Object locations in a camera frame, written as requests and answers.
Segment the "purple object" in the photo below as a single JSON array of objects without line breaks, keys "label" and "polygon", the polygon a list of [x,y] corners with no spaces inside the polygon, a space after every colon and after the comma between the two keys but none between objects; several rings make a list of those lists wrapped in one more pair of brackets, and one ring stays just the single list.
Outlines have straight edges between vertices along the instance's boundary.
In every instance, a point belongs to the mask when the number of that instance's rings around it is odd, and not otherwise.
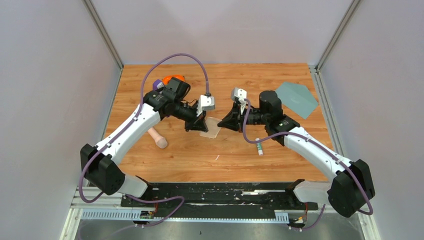
[{"label": "purple object", "polygon": [[165,87],[165,84],[160,79],[156,79],[156,81],[153,82],[153,90],[158,90],[163,87]]}]

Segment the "wooden tabletop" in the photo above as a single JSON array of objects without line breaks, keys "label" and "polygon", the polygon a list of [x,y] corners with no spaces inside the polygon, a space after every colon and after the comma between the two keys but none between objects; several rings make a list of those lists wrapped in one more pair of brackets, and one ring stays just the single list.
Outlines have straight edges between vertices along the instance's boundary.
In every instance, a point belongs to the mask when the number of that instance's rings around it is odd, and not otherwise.
[{"label": "wooden tabletop", "polygon": [[[106,134],[111,134],[140,101],[141,81],[151,65],[126,65],[113,103]],[[239,87],[255,107],[259,93],[275,90],[283,82],[307,86],[318,100],[306,64],[206,64],[210,92],[215,97],[215,110],[208,117],[222,119],[231,109],[231,90]],[[164,64],[147,79],[144,93],[152,83],[168,75],[183,75],[191,85],[187,101],[205,93],[205,79],[196,64]],[[312,136],[332,148],[326,123],[318,106],[306,119],[283,106],[283,111],[298,121]],[[276,141],[262,143],[263,156],[242,133],[222,128],[214,139],[202,137],[198,131],[185,132],[184,122],[175,117],[164,118],[154,127],[168,141],[165,149],[155,145],[148,133],[128,151],[120,168],[149,182],[285,182],[297,179],[326,181],[325,176],[296,152]],[[266,137],[263,125],[247,126],[249,139]]]}]

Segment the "orange object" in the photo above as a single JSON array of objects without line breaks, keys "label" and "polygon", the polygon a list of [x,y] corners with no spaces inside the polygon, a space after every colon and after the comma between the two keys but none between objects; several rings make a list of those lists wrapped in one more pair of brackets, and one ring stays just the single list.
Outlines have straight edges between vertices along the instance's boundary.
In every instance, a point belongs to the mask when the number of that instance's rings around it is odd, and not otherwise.
[{"label": "orange object", "polygon": [[163,84],[167,85],[167,84],[168,84],[168,82],[171,80],[171,78],[172,78],[172,77],[174,77],[174,78],[176,78],[176,79],[179,79],[179,80],[181,80],[181,81],[183,81],[183,82],[185,82],[185,81],[186,81],[186,79],[184,78],[184,76],[183,76],[183,75],[169,75],[169,76],[166,76],[166,77],[164,77],[164,78],[162,79]]}]

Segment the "metal corner post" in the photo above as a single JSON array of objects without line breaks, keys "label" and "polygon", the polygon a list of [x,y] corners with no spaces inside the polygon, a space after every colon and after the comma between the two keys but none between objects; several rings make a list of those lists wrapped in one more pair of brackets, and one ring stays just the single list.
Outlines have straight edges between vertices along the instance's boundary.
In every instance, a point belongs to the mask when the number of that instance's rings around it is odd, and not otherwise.
[{"label": "metal corner post", "polygon": [[105,26],[103,25],[99,14],[96,11],[95,6],[93,5],[93,2],[91,0],[82,0],[82,3],[84,3],[85,7],[87,8],[88,13],[91,16],[91,19],[93,20],[95,26],[98,29],[98,32],[100,33],[101,37],[104,40],[104,43],[106,44],[107,48],[110,51],[110,54],[112,54],[113,59],[115,60],[116,64],[118,65],[119,69],[124,68],[124,64],[118,54],[118,51],[116,50],[114,44],[112,43],[111,38],[108,35],[108,32],[106,31]]},{"label": "metal corner post", "polygon": [[320,72],[322,67],[327,61],[327,58],[329,57],[330,53],[332,52],[334,46],[336,45],[337,41],[339,40],[340,36],[342,35],[343,31],[345,30],[345,27],[348,25],[349,21],[353,17],[356,9],[358,8],[359,4],[362,2],[362,0],[353,0],[352,3],[350,3],[349,8],[347,9],[346,13],[344,14],[343,18],[341,19],[340,24],[338,25],[337,29],[335,30],[330,42],[328,43],[327,47],[324,50],[324,53],[321,55],[321,58],[319,59],[318,63],[316,64],[316,71]]}]

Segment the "glue stick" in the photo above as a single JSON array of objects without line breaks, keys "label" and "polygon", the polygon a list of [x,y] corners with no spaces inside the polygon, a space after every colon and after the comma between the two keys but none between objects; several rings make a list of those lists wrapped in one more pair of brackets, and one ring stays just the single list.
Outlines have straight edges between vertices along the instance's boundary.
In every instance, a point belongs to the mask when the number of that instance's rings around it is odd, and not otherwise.
[{"label": "glue stick", "polygon": [[259,154],[259,156],[264,155],[264,151],[262,151],[262,144],[260,142],[256,143],[256,147],[257,147],[257,154]]}]

